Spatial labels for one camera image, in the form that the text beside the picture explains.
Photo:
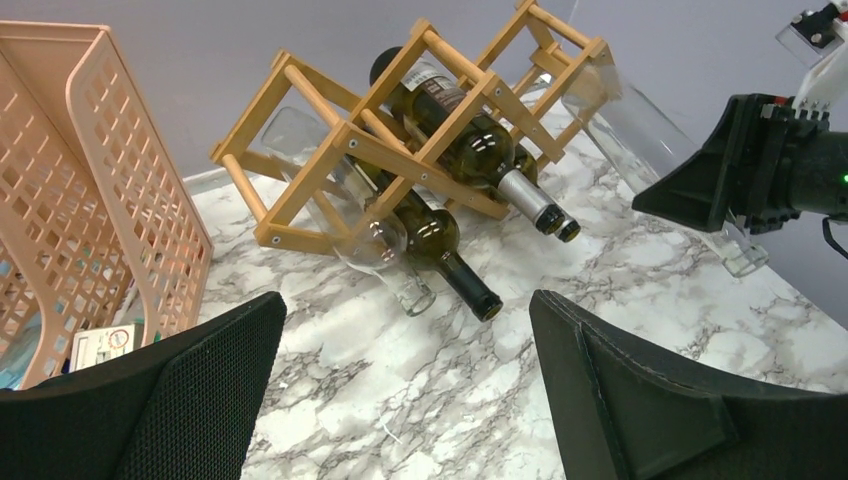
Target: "wine label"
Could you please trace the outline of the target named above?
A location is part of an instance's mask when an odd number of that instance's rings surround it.
[[[421,200],[424,200],[424,203],[426,203],[431,210],[447,210],[447,208],[445,208],[445,204],[440,202],[439,199],[436,198],[436,195],[434,195],[430,190],[427,190],[425,187],[415,185],[412,187],[412,190],[421,197]]]
[[[418,88],[418,85],[430,80],[431,78],[444,77],[439,70],[430,62],[418,60],[415,65],[406,72],[400,83],[410,92]]]
[[[431,63],[418,60],[401,80],[410,91],[421,86],[428,95],[448,112],[452,112],[465,99],[465,91],[456,86]]]

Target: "marble countertop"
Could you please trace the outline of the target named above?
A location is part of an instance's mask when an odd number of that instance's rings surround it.
[[[567,123],[559,105],[545,118],[554,133]],[[254,184],[268,205],[285,188]],[[201,321],[269,290],[289,308],[243,478],[564,478],[527,310],[536,289],[717,368],[848,391],[848,331],[771,269],[733,279],[693,235],[630,210],[588,138],[540,184],[582,223],[571,244],[516,213],[458,215],[460,252],[505,304],[488,324],[431,276],[436,303],[409,318],[337,259],[258,247],[232,185],[197,195],[216,247]]]

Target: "wooden dowel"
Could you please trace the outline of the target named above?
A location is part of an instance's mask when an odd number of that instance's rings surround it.
[[[577,45],[578,47],[586,48],[586,45],[589,45],[589,37],[578,32],[571,25],[551,15],[550,13],[542,9],[542,7],[538,5],[531,5],[527,11],[530,12],[530,14],[534,17],[545,22],[547,26],[551,27],[551,29],[553,29],[555,32],[559,33],[568,41]]]
[[[387,127],[383,122],[377,118],[377,115],[374,114],[369,109],[365,109],[362,111],[362,119],[365,120],[365,124],[371,127],[371,130],[374,130],[374,133],[377,135],[377,138],[386,142],[388,146],[394,148],[395,150],[412,155],[412,153],[404,146],[397,137],[394,136],[389,127]]]
[[[569,57],[568,54],[566,54],[565,52],[563,52],[558,45],[556,46],[556,48],[549,49],[549,51],[554,58],[564,63],[564,66],[566,67],[571,65],[571,62],[574,61],[574,59]]]
[[[362,110],[361,117],[363,121],[370,122],[373,125],[373,130],[378,138],[373,138],[370,135],[359,136],[359,146],[357,149],[362,153],[362,159],[368,162],[373,162],[376,167],[389,171],[397,175],[398,178],[392,182],[392,185],[386,189],[384,194],[388,193],[389,197],[382,198],[374,203],[372,207],[380,209],[394,208],[400,198],[406,194],[409,187],[415,183],[429,188],[435,193],[445,195],[450,198],[461,199],[460,203],[467,205],[483,214],[495,218],[503,218],[507,210],[506,208],[485,195],[480,195],[478,190],[474,190],[466,185],[458,184],[453,181],[447,174],[440,169],[431,166],[432,160],[429,163],[419,163],[412,158],[409,158],[409,150],[406,146],[397,142],[397,139],[392,139],[389,132],[378,124],[379,118],[370,110]],[[382,147],[388,144],[391,152],[385,151]],[[407,190],[402,190],[398,193],[397,190],[401,187]]]
[[[498,31],[494,40],[492,40],[492,43],[490,43],[489,46],[483,50],[483,53],[477,57],[477,61],[474,62],[474,64],[477,65],[477,68],[481,70],[488,70],[489,67],[495,63],[495,60],[497,60],[500,54],[502,54],[503,51],[509,47],[512,41],[515,40],[515,37],[521,33],[521,30],[524,29],[527,23],[525,21],[527,17],[527,8],[529,8],[530,5],[531,3],[526,2],[519,3],[516,6],[516,11],[512,15],[512,18],[510,18],[506,25]],[[468,80],[469,79],[467,77],[462,77],[457,82],[457,85],[459,85],[460,88],[463,88],[468,83]]]
[[[436,58],[444,63],[446,67],[456,70],[453,73],[457,74],[458,77],[465,75],[475,84],[479,83],[483,78],[485,73],[483,70],[480,70],[477,65],[474,65],[474,62],[465,58],[463,54],[459,53],[448,42],[442,40],[436,32],[432,30],[424,32],[424,41],[432,49],[433,55]]]
[[[224,168],[227,169],[227,172],[233,178],[233,183],[236,185],[239,193],[241,193],[242,198],[244,198],[244,203],[247,204],[250,213],[256,217],[256,221],[261,221],[268,214],[268,208],[262,203],[262,199],[259,198],[259,194],[253,188],[253,184],[250,183],[250,179],[247,178],[236,157],[228,153],[221,158],[221,163],[224,164]]]
[[[336,126],[336,123],[341,121],[341,117],[336,110],[333,109],[332,105],[330,105],[325,99],[324,96],[315,88],[315,85],[312,85],[312,82],[303,75],[303,72],[300,71],[299,68],[294,65],[289,65],[283,70],[286,78],[292,82],[292,85],[300,91],[300,94],[303,95],[303,98],[312,105],[312,108],[321,116],[324,122],[330,128]]]
[[[249,172],[258,173],[259,175],[283,182],[288,182],[289,179],[296,177],[300,173],[300,165],[296,165],[291,160],[286,160],[276,155],[265,155],[264,153],[253,150],[245,150],[239,164],[241,168]],[[324,179],[319,188],[339,198],[346,198],[347,196],[338,184],[329,178]]]

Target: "dark green wine bottle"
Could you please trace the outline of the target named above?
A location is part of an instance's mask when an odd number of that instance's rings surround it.
[[[530,152],[520,143],[515,144],[515,160],[513,161],[515,168],[527,177],[534,186],[539,186],[539,164]]]
[[[401,47],[383,52],[371,67],[373,84]],[[410,129],[433,136],[465,98],[465,91],[431,64],[418,60],[386,101],[392,114]],[[494,187],[545,235],[565,232],[563,241],[580,230],[575,221],[515,168],[515,144],[509,132],[480,111],[439,158],[454,180],[479,189]]]
[[[356,161],[362,175],[371,179],[379,192],[391,185],[394,174]],[[503,308],[500,297],[489,289],[457,253],[459,226],[453,215],[432,194],[416,187],[394,208],[409,238],[406,247],[410,264],[419,271],[435,271],[456,291],[481,322],[495,318]]]

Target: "empty glass bottle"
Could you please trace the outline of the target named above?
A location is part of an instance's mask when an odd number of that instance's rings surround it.
[[[356,167],[368,176],[380,193],[395,179],[395,175],[366,162],[356,161]],[[419,271],[435,271],[481,322],[495,318],[503,308],[500,297],[463,260],[459,247],[459,226],[453,215],[436,197],[423,187],[413,187],[394,209],[409,235],[407,254]]]
[[[631,85],[615,65],[584,66],[561,102],[581,121],[583,131],[634,194],[653,185],[698,150],[695,142]],[[589,117],[601,102],[600,109]],[[749,275],[768,263],[768,252],[762,246],[732,225],[726,226],[731,228],[693,232],[721,257],[734,277]]]
[[[312,116],[284,107],[263,133],[262,144],[272,156],[303,166],[327,134],[327,127]],[[337,180],[339,189],[334,189],[335,193],[316,192],[305,207],[330,239],[335,253],[351,268],[379,278],[407,315],[427,310],[436,295],[407,261],[407,232],[403,224],[391,212],[377,217],[367,209],[374,200],[373,189],[347,157],[331,178]],[[355,232],[363,218],[367,220],[366,227]]]

